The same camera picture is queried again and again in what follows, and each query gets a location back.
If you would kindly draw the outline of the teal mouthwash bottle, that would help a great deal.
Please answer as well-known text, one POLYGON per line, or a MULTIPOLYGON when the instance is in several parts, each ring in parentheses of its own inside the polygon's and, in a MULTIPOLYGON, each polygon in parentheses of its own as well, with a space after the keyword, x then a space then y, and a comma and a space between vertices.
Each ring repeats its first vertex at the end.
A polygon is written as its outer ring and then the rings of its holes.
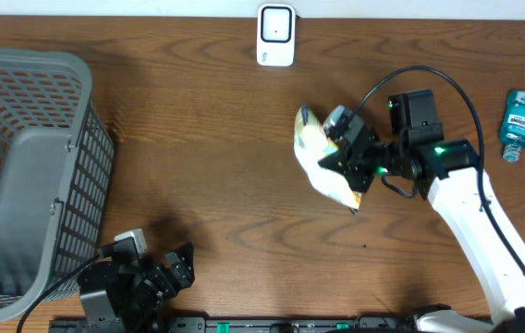
POLYGON ((510 163, 518 162, 525 150, 525 91, 509 93, 499 139, 504 144, 503 158, 510 163))

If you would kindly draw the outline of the yellow snack bag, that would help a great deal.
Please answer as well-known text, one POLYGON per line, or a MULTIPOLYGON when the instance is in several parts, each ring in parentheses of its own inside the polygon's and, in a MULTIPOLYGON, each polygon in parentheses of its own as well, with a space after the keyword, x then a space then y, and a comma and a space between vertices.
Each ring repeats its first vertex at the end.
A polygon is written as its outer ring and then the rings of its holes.
POLYGON ((308 105, 302 105, 294 122, 296 159, 316 191, 356 213, 361 193, 353 191, 344 176, 319 165, 322 159, 337 151, 337 145, 326 136, 323 123, 308 105))

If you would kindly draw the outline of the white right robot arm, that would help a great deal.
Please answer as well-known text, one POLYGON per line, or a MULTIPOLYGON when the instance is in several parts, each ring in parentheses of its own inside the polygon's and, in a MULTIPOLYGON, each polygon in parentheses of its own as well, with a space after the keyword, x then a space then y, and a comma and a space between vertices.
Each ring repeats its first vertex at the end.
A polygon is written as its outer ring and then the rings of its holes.
POLYGON ((323 123, 336 151, 320 160, 354 192, 375 178, 401 177, 446 222, 479 280, 494 332, 525 332, 525 242, 496 199, 481 158, 466 139, 447 141, 430 90, 388 98, 394 142, 383 142, 353 110, 323 123))

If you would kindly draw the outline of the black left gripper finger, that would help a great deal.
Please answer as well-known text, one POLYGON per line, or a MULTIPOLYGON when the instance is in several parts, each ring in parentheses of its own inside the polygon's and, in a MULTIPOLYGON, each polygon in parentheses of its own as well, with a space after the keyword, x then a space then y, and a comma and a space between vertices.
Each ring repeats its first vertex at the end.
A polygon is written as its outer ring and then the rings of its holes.
POLYGON ((168 253, 165 259, 169 263, 167 272, 171 275, 178 290, 188 287, 188 256, 186 254, 168 253))
POLYGON ((194 246, 185 243, 176 250, 178 278, 184 283, 193 283, 194 272, 194 246))

